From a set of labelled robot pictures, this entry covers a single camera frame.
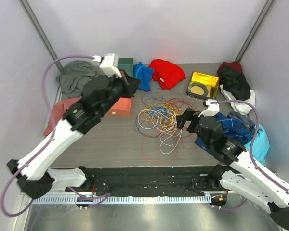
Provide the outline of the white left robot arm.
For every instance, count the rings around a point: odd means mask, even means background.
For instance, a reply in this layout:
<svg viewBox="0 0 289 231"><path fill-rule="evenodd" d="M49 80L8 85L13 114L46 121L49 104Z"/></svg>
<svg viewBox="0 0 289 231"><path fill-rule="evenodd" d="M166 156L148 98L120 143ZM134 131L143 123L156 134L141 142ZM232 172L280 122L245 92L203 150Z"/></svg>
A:
<svg viewBox="0 0 289 231"><path fill-rule="evenodd" d="M93 177L85 167L51 169L50 165L65 149L100 123L120 98L132 98L140 83L139 79L130 76L101 75L90 79L83 87L81 99L64 113L54 131L30 154L7 163L8 169L16 175L21 191L32 199L65 187L88 192L93 186Z"/></svg>

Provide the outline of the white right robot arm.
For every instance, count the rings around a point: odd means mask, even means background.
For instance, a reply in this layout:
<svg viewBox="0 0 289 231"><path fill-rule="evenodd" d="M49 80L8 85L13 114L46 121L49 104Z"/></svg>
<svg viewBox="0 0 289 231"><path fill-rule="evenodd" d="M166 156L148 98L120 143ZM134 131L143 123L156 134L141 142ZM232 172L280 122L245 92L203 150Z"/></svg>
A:
<svg viewBox="0 0 289 231"><path fill-rule="evenodd" d="M186 109L176 121L178 128L189 121L187 131L197 134L210 154L223 163L208 177L210 188L219 190L223 187L242 195L289 231L289 183L254 159L241 143L226 136L221 124L207 110Z"/></svg>

